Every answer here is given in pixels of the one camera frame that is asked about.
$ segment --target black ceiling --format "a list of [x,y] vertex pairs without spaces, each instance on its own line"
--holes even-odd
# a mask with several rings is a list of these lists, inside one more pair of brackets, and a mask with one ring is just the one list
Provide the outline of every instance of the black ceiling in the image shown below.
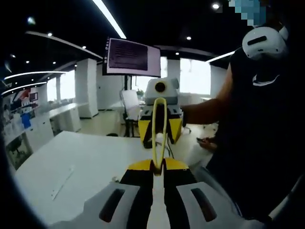
[[[199,49],[221,55],[237,49],[251,28],[241,15],[228,7],[226,0],[218,11],[211,7],[215,0],[103,0],[128,40],[147,45],[170,45]],[[2,20],[4,53],[1,57],[1,78],[24,72],[51,71],[68,62],[85,58],[100,58],[66,44],[44,37],[25,34],[26,31],[51,32],[54,37],[71,42],[103,56],[107,37],[118,34],[92,0],[28,0],[7,2]],[[27,18],[33,17],[35,25]],[[163,51],[174,56],[174,51]],[[202,60],[211,56],[180,53],[181,57]],[[4,70],[9,63],[12,73]],[[227,59],[212,62],[227,66]],[[39,82],[45,74],[12,78],[19,85]]]

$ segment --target window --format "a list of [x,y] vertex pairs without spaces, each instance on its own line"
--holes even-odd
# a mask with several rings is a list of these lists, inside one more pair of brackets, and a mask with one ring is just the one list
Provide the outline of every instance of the window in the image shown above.
[[211,66],[203,61],[180,60],[180,92],[211,94]]
[[57,100],[56,78],[50,79],[47,83],[47,97],[48,101]]
[[[167,58],[161,57],[161,78],[167,77]],[[148,82],[155,77],[150,76],[136,76],[132,78],[132,90],[146,91]]]
[[75,98],[75,71],[61,75],[61,99]]

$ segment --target person's arm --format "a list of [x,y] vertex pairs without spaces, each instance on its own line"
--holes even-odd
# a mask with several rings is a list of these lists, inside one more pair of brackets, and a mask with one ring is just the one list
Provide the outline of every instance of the person's arm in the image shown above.
[[224,84],[216,98],[200,104],[182,106],[183,115],[186,123],[189,124],[211,124],[220,120],[225,114],[230,102],[233,78],[232,70],[229,65]]

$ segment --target computer screen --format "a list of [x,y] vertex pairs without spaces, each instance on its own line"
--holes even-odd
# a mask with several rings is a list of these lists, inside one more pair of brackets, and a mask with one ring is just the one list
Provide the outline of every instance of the computer screen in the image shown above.
[[160,49],[110,38],[105,74],[161,77]]
[[38,100],[38,93],[31,93],[30,94],[30,102]]

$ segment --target dark slot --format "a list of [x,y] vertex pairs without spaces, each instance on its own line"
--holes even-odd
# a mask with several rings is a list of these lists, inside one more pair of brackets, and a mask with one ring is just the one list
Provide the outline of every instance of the dark slot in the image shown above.
[[258,42],[264,42],[267,40],[267,37],[266,36],[262,36],[262,37],[258,37],[258,38],[255,38],[251,41],[248,42],[248,45],[252,45],[252,44],[256,44]]
[[114,212],[116,210],[116,207],[118,206],[125,190],[122,189],[116,189],[112,195],[107,200],[105,206],[101,210],[99,214],[99,218],[107,223],[110,223],[112,220],[112,217],[114,215]]
[[205,194],[199,188],[192,189],[192,193],[201,208],[205,221],[210,222],[216,219],[217,214]]

